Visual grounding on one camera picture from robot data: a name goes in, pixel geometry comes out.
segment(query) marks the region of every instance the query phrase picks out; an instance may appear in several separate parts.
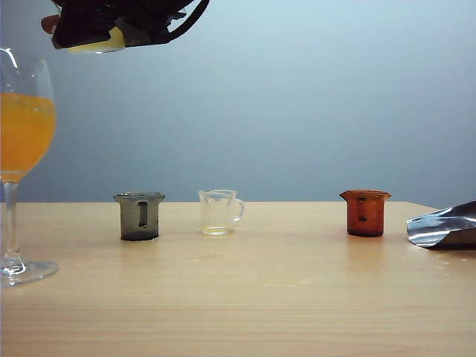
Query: wine glass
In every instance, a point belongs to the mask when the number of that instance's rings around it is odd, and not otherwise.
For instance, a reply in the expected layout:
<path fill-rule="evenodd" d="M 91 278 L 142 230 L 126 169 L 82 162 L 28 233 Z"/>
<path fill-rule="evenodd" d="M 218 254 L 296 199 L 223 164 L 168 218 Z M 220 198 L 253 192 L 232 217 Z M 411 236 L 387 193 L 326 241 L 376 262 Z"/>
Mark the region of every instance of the wine glass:
<path fill-rule="evenodd" d="M 1 286 L 46 277 L 53 262 L 26 260 L 16 236 L 16 188 L 45 154 L 54 133 L 55 108 L 46 61 L 24 51 L 0 48 Z"/>

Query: gray beaker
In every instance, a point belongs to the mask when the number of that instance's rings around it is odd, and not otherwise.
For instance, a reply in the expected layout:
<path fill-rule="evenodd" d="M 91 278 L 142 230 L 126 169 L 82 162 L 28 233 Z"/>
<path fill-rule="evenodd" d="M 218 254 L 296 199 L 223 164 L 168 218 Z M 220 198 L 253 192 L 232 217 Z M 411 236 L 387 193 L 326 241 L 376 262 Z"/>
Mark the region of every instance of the gray beaker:
<path fill-rule="evenodd" d="M 148 240 L 158 237 L 158 205 L 165 195 L 160 192 L 130 192 L 114 195 L 120 205 L 120 238 Z"/>

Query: glass stem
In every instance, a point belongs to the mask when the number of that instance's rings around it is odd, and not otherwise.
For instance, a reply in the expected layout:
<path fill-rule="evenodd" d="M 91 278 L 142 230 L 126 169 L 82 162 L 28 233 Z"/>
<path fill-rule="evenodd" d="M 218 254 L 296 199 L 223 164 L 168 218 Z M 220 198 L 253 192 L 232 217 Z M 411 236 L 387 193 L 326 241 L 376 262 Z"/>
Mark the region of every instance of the glass stem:
<path fill-rule="evenodd" d="M 19 274 L 26 270 L 26 262 L 20 254 L 16 236 L 16 188 L 17 182 L 2 182 L 4 202 L 1 212 L 1 273 Z"/>

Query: glass base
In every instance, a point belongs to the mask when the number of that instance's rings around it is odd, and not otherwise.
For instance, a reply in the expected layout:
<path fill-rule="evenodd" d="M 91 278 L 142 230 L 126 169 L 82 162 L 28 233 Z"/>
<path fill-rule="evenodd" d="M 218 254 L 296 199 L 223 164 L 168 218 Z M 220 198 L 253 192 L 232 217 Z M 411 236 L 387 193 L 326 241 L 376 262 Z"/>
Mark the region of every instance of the glass base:
<path fill-rule="evenodd" d="M 1 287 L 42 279 L 43 277 L 53 274 L 57 270 L 58 265 L 54 262 L 23 263 L 23 269 L 21 272 L 14 272 L 10 274 L 8 274 L 5 269 L 3 269 L 1 272 Z"/>
<path fill-rule="evenodd" d="M 202 233 L 210 236 L 221 236 L 222 234 L 228 234 L 233 231 L 233 228 L 224 226 L 206 226 L 202 227 Z"/>

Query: orange beaker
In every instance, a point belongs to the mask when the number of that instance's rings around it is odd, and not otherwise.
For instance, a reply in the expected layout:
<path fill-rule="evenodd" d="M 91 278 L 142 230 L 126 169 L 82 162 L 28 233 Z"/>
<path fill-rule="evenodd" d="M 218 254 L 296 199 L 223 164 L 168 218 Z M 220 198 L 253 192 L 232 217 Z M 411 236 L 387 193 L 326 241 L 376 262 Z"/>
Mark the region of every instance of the orange beaker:
<path fill-rule="evenodd" d="M 391 197 L 378 190 L 347 190 L 339 195 L 347 201 L 347 233 L 379 237 L 384 233 L 384 203 Z"/>

